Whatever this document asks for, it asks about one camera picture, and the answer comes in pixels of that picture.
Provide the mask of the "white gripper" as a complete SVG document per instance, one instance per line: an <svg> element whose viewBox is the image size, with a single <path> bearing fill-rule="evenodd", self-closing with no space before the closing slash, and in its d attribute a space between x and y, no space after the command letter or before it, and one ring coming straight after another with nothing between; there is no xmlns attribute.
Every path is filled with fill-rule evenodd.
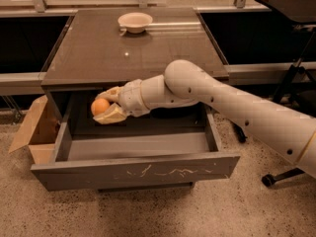
<svg viewBox="0 0 316 237"><path fill-rule="evenodd" d="M103 113L94 116L94 121L100 124L111 124L126 120L127 115L141 117L150 113L141 95L141 80L126 83L123 87L115 86L96 96L96 100L105 99L112 104Z"/></svg>

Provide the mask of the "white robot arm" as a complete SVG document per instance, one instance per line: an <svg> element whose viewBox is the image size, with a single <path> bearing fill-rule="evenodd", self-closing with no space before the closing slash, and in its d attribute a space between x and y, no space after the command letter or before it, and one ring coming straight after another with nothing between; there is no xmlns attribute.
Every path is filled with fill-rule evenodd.
<svg viewBox="0 0 316 237"><path fill-rule="evenodd" d="M202 102L316 178L316 118L221 83L189 61L175 60L162 75L113 87L97 98L111 103L94 114L100 124Z"/></svg>

